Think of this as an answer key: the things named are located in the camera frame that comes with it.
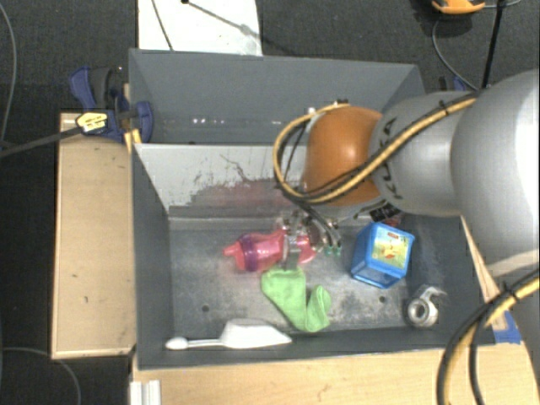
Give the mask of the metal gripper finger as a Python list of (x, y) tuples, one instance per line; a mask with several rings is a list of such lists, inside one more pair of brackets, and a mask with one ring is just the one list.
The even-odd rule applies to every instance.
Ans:
[(295, 237), (287, 236), (283, 244), (283, 269), (295, 270), (298, 267), (301, 249)]

